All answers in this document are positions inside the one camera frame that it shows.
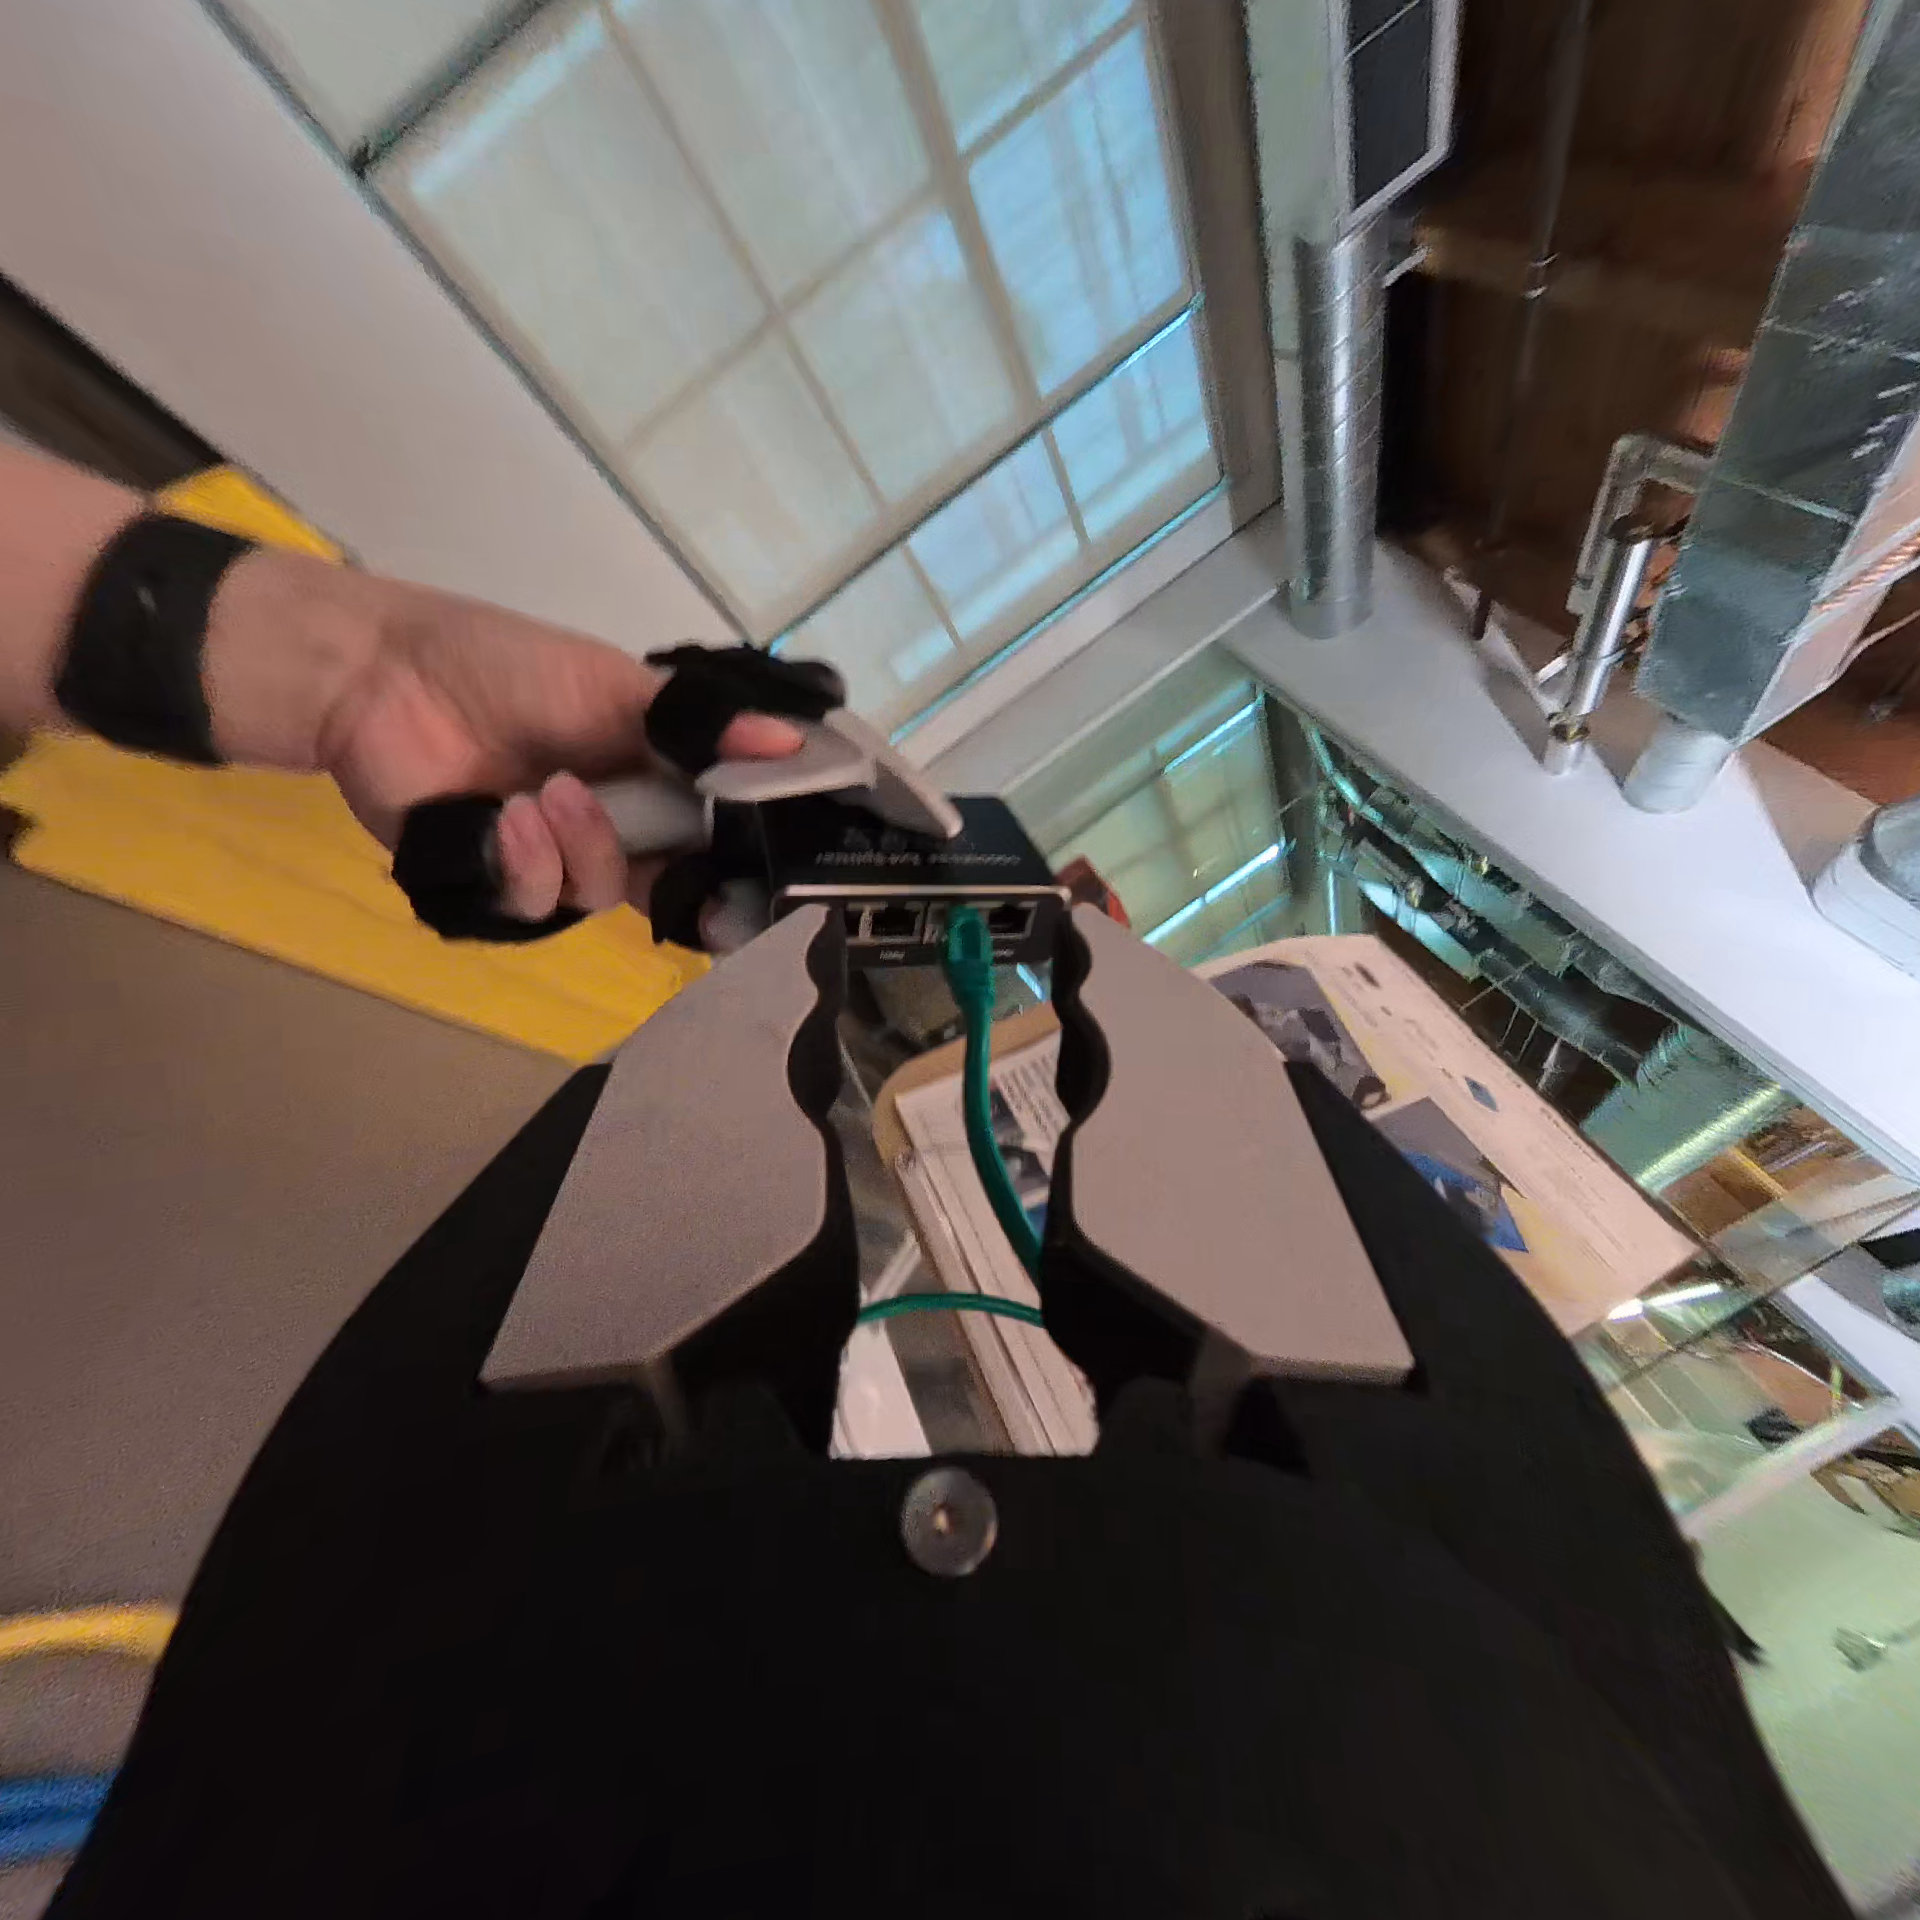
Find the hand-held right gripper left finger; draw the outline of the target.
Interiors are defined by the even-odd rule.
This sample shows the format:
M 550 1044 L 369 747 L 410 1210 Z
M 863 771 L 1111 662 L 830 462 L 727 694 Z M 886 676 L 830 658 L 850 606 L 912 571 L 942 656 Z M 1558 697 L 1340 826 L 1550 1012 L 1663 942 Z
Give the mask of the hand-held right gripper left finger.
M 804 905 L 609 1059 L 480 1382 L 647 1385 L 694 1410 L 764 1390 L 826 1450 L 858 1310 L 832 1127 L 848 945 Z

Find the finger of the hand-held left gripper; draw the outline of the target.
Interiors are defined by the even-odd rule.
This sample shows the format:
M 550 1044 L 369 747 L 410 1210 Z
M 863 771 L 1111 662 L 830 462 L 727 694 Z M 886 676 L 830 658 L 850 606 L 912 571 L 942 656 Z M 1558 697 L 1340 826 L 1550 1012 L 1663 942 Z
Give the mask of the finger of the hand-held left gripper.
M 725 760 L 693 782 L 711 806 L 770 807 L 826 800 L 900 832 L 951 843 L 965 816 L 919 767 L 848 710 L 799 722 L 799 747 L 781 760 Z

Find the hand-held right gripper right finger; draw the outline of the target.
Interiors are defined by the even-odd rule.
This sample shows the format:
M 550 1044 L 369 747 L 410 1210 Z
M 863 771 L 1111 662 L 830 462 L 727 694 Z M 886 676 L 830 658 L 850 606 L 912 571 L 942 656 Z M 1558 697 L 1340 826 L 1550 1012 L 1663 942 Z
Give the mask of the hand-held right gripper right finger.
M 1044 1326 L 1103 1433 L 1173 1388 L 1202 1443 L 1276 1382 L 1404 1388 L 1414 1358 L 1287 1059 L 1090 905 L 1053 953 Z

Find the black ethernet splitter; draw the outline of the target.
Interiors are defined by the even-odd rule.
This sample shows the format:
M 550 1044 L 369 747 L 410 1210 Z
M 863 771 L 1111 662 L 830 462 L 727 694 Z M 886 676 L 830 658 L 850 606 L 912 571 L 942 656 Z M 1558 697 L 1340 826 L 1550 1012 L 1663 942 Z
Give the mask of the black ethernet splitter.
M 1013 810 L 954 800 L 951 839 L 888 826 L 840 800 L 758 811 L 772 919 L 818 905 L 839 921 L 852 970 L 934 970 L 959 905 L 983 919 L 997 967 L 1041 967 L 1066 916 L 1066 891 Z

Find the yellow plastic bin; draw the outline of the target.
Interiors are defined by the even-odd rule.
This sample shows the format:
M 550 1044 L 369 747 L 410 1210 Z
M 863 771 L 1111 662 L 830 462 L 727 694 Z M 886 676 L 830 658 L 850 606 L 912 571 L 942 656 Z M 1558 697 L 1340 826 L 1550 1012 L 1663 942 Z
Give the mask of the yellow plastic bin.
M 450 945 L 321 775 L 196 774 L 92 737 L 4 754 L 12 862 L 405 1010 L 584 1065 L 705 971 L 631 908 L 535 945 Z

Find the person's left hand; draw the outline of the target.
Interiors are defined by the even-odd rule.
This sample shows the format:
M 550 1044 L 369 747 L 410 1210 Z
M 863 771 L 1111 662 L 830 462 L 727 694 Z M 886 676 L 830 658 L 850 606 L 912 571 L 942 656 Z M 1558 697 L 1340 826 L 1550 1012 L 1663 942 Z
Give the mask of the person's left hand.
M 516 921 L 644 908 L 591 790 L 653 774 L 664 672 L 448 593 L 258 550 L 225 570 L 201 656 L 209 737 L 234 767 L 334 782 L 376 841 L 429 800 L 490 795 L 498 905 Z

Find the instruction poster board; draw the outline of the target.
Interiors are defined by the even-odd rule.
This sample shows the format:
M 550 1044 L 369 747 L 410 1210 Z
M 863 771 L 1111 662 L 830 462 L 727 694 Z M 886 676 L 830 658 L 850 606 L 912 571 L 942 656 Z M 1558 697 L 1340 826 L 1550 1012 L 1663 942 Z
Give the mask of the instruction poster board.
M 1681 1280 L 1698 1242 L 1473 1038 L 1370 936 L 1284 939 L 1193 971 L 1368 1123 L 1565 1337 Z M 988 1120 L 1031 1234 L 1047 1225 L 1056 1097 L 1050 1003 L 991 1030 Z

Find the interior glass partition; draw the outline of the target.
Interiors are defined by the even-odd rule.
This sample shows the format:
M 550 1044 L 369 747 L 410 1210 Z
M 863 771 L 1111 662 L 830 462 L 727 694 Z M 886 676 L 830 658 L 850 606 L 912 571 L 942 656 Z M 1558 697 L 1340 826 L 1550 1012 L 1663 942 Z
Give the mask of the interior glass partition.
M 1086 862 L 1188 970 L 1305 928 L 1305 800 L 1276 771 L 1261 683 L 1228 665 L 1167 676 L 1005 799 L 1056 871 Z

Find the white framed window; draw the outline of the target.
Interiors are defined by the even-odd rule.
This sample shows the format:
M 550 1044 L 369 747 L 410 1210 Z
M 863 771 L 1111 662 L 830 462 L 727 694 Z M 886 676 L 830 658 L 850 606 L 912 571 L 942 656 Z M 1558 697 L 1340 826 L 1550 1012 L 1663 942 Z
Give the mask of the white framed window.
M 908 732 L 1230 529 L 1152 4 L 208 4 L 721 619 Z

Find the black wristband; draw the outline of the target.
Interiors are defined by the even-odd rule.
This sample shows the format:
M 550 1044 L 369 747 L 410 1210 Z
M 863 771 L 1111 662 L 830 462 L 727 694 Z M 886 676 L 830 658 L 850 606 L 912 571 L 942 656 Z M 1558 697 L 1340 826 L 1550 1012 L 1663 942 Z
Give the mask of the black wristband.
M 222 767 L 204 650 L 223 577 L 255 542 L 142 513 L 92 563 L 66 622 L 52 694 L 62 720 L 124 752 Z

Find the round silver air duct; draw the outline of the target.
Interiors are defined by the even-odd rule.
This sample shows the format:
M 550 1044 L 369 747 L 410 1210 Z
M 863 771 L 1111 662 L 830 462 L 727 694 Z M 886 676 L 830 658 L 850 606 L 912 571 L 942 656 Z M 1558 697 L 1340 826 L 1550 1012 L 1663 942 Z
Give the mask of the round silver air duct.
M 1458 19 L 1458 2 L 1302 9 L 1302 185 L 1287 235 L 1298 339 L 1287 616 L 1316 641 L 1373 611 L 1390 228 L 1453 150 Z

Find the large silver ceiling duct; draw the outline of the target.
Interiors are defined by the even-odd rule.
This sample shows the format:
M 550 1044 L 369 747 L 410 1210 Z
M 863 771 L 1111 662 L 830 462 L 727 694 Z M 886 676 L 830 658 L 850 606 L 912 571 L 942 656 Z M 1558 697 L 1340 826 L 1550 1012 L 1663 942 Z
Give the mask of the large silver ceiling duct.
M 1696 495 L 1624 791 L 1685 810 L 1839 680 L 1916 567 L 1917 4 L 1873 4 Z

